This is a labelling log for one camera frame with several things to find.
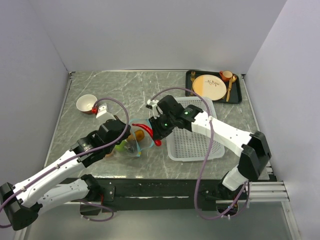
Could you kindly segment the green apple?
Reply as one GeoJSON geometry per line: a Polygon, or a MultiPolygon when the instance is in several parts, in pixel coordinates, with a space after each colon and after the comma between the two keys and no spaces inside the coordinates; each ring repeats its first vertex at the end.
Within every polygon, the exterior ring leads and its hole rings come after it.
{"type": "Polygon", "coordinates": [[[125,140],[123,140],[120,144],[115,145],[114,149],[117,152],[123,152],[126,150],[126,145],[127,145],[127,142],[125,140]]]}

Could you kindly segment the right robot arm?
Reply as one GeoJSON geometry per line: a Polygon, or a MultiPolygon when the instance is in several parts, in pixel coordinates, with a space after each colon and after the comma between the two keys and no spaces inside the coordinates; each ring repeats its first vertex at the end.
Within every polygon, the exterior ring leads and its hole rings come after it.
{"type": "Polygon", "coordinates": [[[172,95],[166,95],[161,100],[149,99],[146,106],[153,113],[149,122],[154,141],[166,138],[174,128],[185,129],[213,138],[239,157],[237,166],[222,178],[218,188],[219,195],[224,199],[232,198],[237,188],[246,181],[257,181],[272,156],[262,132],[240,130],[192,104],[183,107],[172,95]]]}

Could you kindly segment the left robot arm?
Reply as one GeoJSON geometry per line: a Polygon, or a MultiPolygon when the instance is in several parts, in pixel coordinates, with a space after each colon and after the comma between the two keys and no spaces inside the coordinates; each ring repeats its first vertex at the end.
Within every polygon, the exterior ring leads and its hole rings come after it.
{"type": "Polygon", "coordinates": [[[102,191],[91,174],[71,183],[62,182],[110,154],[116,145],[130,136],[130,129],[119,119],[109,119],[40,172],[16,184],[4,183],[0,187],[0,209],[9,220],[8,227],[22,230],[40,214],[66,202],[95,200],[102,191]]]}

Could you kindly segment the dark purple mangosteen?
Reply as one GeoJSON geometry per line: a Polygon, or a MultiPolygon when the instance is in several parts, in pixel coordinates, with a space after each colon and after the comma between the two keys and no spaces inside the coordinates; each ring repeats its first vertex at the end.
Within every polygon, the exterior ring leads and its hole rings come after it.
{"type": "Polygon", "coordinates": [[[124,148],[130,154],[134,154],[137,152],[137,146],[135,143],[126,142],[124,148]]]}

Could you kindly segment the clear zip top bag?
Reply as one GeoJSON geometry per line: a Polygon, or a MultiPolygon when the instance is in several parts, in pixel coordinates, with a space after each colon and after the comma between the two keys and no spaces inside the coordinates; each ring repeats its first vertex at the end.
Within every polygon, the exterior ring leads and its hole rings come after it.
{"type": "Polygon", "coordinates": [[[121,156],[121,157],[140,157],[142,155],[142,153],[146,152],[148,149],[155,146],[154,141],[152,140],[150,135],[145,130],[143,130],[142,128],[137,127],[137,126],[133,126],[132,124],[144,124],[144,125],[151,127],[150,121],[148,119],[132,118],[129,121],[130,135],[124,141],[136,144],[137,151],[134,154],[130,154],[126,150],[123,152],[118,152],[114,148],[112,151],[114,153],[114,155],[121,156]],[[144,135],[145,135],[144,139],[139,142],[136,140],[136,137],[135,137],[135,131],[137,131],[137,130],[143,130],[144,135]]]}

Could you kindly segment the red chili pepper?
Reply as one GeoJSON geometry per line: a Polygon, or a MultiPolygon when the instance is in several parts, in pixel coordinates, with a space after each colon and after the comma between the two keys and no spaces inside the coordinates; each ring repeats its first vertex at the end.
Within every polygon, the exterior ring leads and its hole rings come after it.
{"type": "Polygon", "coordinates": [[[162,145],[162,141],[161,140],[154,139],[153,130],[152,130],[151,127],[149,127],[146,124],[142,124],[142,123],[133,123],[132,125],[135,126],[135,127],[139,127],[139,128],[142,128],[143,130],[145,130],[149,134],[149,136],[151,137],[151,139],[153,140],[154,144],[157,147],[160,147],[162,145]]]}

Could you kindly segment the pink peach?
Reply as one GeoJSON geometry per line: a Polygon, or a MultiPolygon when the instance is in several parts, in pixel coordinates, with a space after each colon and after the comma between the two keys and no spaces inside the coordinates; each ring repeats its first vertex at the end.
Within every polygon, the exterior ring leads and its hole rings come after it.
{"type": "Polygon", "coordinates": [[[111,153],[109,153],[109,154],[106,154],[105,157],[106,157],[106,158],[109,158],[109,157],[112,157],[113,155],[114,155],[114,153],[111,152],[111,153]]]}

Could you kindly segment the brown kiwi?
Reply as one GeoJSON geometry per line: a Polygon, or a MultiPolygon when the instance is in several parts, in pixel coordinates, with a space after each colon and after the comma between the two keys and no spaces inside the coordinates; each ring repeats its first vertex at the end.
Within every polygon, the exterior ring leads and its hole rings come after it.
{"type": "Polygon", "coordinates": [[[134,132],[135,139],[140,142],[145,138],[145,133],[143,130],[139,129],[134,132]]]}

